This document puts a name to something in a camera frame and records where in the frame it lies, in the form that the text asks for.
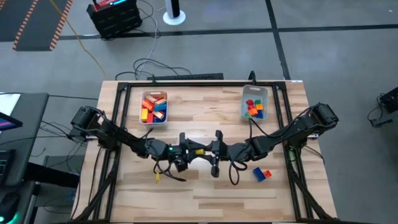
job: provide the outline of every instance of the computer monitor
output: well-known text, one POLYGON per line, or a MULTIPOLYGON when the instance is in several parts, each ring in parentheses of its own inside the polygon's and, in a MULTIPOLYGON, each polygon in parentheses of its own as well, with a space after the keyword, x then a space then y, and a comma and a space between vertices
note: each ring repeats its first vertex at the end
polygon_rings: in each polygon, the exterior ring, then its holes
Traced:
POLYGON ((22 127, 22 122, 0 112, 0 131, 22 127))

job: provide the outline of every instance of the black desk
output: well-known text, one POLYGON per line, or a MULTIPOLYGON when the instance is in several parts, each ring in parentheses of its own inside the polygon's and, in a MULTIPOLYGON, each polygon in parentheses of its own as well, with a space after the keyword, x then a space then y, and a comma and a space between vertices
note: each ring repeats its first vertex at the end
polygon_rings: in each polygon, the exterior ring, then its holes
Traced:
POLYGON ((76 188, 78 185, 79 178, 77 175, 45 168, 42 165, 29 162, 29 157, 35 143, 34 137, 39 132, 40 123, 48 100, 49 94, 47 93, 22 94, 11 113, 11 117, 22 121, 24 123, 23 126, 4 131, 0 134, 0 144, 16 139, 32 138, 0 146, 0 149, 14 149, 16 151, 14 161, 4 184, 7 187, 18 186, 23 180, 46 182, 62 187, 76 188))

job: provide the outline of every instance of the black box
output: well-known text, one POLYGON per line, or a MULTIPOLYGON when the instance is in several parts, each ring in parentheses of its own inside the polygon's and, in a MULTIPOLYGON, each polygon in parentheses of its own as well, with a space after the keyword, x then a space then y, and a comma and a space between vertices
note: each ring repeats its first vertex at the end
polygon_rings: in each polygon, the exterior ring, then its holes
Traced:
POLYGON ((142 24, 137 0, 107 1, 97 5, 89 4, 87 13, 104 39, 112 39, 129 32, 142 24))

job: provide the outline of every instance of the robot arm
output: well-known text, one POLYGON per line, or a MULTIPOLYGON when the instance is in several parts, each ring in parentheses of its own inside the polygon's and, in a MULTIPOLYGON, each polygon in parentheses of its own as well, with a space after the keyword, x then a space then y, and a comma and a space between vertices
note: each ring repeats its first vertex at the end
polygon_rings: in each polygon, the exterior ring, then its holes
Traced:
POLYGON ((338 118, 328 105, 319 103, 301 112, 292 123, 284 128, 267 134, 265 136, 250 137, 242 143, 226 145, 223 142, 223 133, 216 131, 216 140, 205 146, 198 142, 185 138, 185 133, 180 133, 178 145, 167 144, 161 140, 148 138, 151 130, 143 137, 137 138, 128 133, 126 129, 113 124, 105 113, 99 109, 86 106, 81 107, 71 124, 72 131, 82 137, 96 136, 99 144, 108 149, 115 150, 119 144, 126 144, 131 151, 139 157, 147 159, 149 156, 155 161, 169 161, 175 164, 177 171, 182 172, 188 169, 188 164, 196 158, 207 160, 211 165, 211 174, 218 177, 220 161, 231 161, 242 164, 248 161, 257 161, 267 157, 273 148, 284 141, 288 141, 291 146, 300 148, 307 142, 307 136, 313 133, 319 135, 334 128, 338 118), (206 155, 205 151, 211 152, 213 156, 206 155))

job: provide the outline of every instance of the keyboard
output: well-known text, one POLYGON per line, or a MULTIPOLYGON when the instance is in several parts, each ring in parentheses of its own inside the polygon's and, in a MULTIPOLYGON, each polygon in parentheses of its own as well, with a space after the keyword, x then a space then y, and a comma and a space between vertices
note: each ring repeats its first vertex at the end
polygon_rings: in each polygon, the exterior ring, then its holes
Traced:
POLYGON ((166 77, 155 77, 155 80, 224 80, 223 73, 199 74, 199 75, 173 75, 166 77))
POLYGON ((14 154, 15 150, 0 150, 0 186, 2 186, 7 179, 7 173, 14 159, 14 154))

